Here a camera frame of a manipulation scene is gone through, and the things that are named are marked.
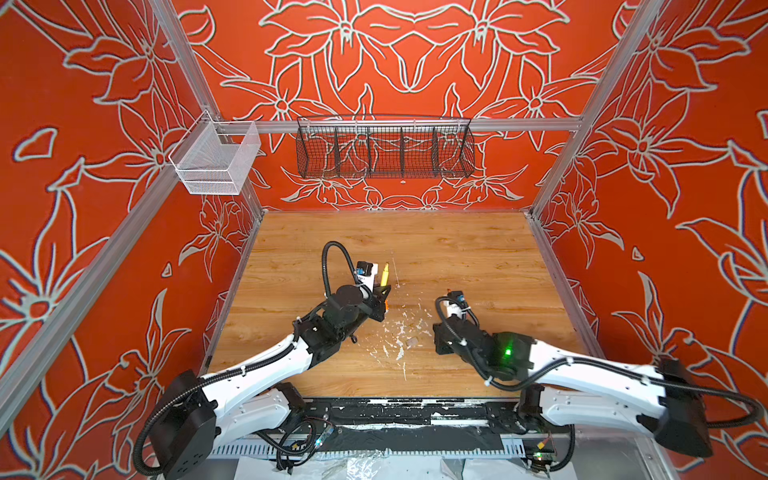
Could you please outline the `yellow highlighter pen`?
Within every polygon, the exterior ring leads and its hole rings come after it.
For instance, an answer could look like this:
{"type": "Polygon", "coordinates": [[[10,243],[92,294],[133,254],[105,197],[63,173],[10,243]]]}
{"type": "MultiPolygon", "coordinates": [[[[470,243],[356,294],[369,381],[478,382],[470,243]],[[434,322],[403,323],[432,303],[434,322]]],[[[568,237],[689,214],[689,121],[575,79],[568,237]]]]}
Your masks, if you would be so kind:
{"type": "Polygon", "coordinates": [[[382,287],[385,287],[385,286],[387,286],[388,284],[389,284],[389,264],[388,264],[388,263],[386,263],[386,264],[384,265],[384,268],[383,268],[382,272],[381,272],[381,280],[380,280],[380,285],[381,285],[382,287]]]}

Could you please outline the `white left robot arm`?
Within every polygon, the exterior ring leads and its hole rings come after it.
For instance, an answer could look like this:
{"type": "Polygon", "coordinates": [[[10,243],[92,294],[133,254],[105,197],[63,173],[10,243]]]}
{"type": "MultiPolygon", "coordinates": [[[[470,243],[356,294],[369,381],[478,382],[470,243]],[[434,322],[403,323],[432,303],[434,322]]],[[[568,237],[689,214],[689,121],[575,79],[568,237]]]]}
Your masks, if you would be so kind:
{"type": "Polygon", "coordinates": [[[306,403],[289,378],[328,360],[366,320],[383,321],[390,291],[344,285],[270,349],[215,374],[179,374],[138,435],[131,454],[136,471],[180,479],[222,445],[299,426],[306,403]]]}

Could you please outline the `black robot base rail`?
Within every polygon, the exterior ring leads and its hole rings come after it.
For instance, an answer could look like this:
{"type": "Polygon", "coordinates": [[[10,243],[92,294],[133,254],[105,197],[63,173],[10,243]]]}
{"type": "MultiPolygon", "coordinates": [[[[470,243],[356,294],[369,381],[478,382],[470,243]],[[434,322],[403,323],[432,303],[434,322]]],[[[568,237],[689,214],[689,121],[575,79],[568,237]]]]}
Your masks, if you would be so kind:
{"type": "Polygon", "coordinates": [[[393,454],[524,451],[563,454],[571,445],[567,427],[548,427],[516,416],[516,399],[332,398],[307,400],[305,417],[321,434],[332,428],[322,453],[360,451],[393,454]]]}

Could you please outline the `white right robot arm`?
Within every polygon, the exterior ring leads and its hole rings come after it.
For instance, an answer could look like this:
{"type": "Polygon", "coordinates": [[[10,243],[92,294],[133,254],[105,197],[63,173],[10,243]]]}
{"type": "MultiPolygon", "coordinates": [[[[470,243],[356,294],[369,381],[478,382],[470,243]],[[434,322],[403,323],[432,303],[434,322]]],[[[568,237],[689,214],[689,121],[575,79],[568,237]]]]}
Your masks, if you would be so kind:
{"type": "Polygon", "coordinates": [[[527,335],[489,334],[457,315],[433,330],[437,354],[456,354],[486,385],[519,394],[525,420],[628,430],[681,455],[713,454],[702,394],[677,360],[600,360],[527,335]]]}

